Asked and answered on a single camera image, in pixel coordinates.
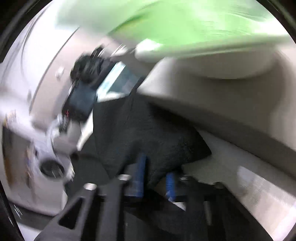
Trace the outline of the white washing machine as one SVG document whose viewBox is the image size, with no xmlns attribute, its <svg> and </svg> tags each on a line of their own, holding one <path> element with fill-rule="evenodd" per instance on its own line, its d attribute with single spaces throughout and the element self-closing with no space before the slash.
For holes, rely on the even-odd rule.
<svg viewBox="0 0 296 241">
<path fill-rule="evenodd" d="M 1 183 L 9 201 L 54 216 L 66 205 L 65 185 L 73 177 L 68 156 L 52 153 L 45 141 L 1 128 Z"/>
</svg>

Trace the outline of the black knit t-shirt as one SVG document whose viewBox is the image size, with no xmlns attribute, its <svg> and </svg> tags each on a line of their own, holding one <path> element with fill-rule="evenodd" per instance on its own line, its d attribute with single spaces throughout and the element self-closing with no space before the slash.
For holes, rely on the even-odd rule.
<svg viewBox="0 0 296 241">
<path fill-rule="evenodd" d="M 211 150 L 188 120 L 133 93 L 95 104 L 93 133 L 72 162 L 75 176 L 69 187 L 106 184 L 141 153 L 149 160 L 147 183 L 154 187 L 167 173 L 210 156 Z"/>
</svg>

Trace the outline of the blue checkered table cloth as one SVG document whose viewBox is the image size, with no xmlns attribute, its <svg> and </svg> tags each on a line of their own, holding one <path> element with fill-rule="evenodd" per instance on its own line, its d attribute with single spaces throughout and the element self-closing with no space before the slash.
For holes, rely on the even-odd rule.
<svg viewBox="0 0 296 241">
<path fill-rule="evenodd" d="M 97 90 L 97 100 L 102 101 L 110 96 L 129 95 L 140 80 L 123 62 L 114 65 Z"/>
</svg>

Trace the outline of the pile of black clothes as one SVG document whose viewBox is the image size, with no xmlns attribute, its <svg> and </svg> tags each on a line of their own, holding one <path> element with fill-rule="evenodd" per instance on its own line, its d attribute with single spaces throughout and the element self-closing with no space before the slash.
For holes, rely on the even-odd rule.
<svg viewBox="0 0 296 241">
<path fill-rule="evenodd" d="M 101 57 L 104 46 L 100 45 L 91 54 L 83 54 L 76 61 L 70 72 L 72 85 L 79 83 L 93 87 L 96 85 L 102 74 L 107 70 L 111 61 Z"/>
</svg>

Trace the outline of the green and white humidifier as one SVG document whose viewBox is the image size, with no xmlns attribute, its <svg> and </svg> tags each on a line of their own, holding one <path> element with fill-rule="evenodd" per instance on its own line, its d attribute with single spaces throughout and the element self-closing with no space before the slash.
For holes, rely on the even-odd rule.
<svg viewBox="0 0 296 241">
<path fill-rule="evenodd" d="M 139 61 L 177 60 L 218 79 L 264 72 L 290 41 L 258 1 L 63 1 L 58 21 L 110 35 Z"/>
</svg>

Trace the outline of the beige side cabinet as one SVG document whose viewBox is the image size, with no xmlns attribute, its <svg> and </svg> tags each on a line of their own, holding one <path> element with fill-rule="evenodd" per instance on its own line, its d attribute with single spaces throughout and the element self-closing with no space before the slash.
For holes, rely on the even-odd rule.
<svg viewBox="0 0 296 241">
<path fill-rule="evenodd" d="M 263 75 L 205 79 L 160 61 L 138 92 L 295 176 L 295 58 L 276 54 Z"/>
</svg>

